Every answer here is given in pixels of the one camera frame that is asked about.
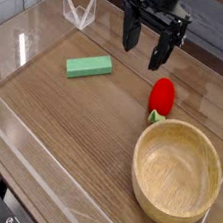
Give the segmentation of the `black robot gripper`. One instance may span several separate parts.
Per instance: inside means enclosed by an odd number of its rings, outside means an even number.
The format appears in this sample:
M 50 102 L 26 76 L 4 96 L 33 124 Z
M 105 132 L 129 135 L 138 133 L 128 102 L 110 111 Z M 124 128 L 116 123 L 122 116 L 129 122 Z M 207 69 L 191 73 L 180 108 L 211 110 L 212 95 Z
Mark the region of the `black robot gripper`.
M 161 33 L 148 67 L 156 71 L 167 62 L 174 44 L 180 47 L 184 42 L 186 29 L 192 22 L 191 14 L 181 6 L 180 0 L 125 0 L 124 8 L 122 41 L 126 51 L 138 44 L 142 22 Z

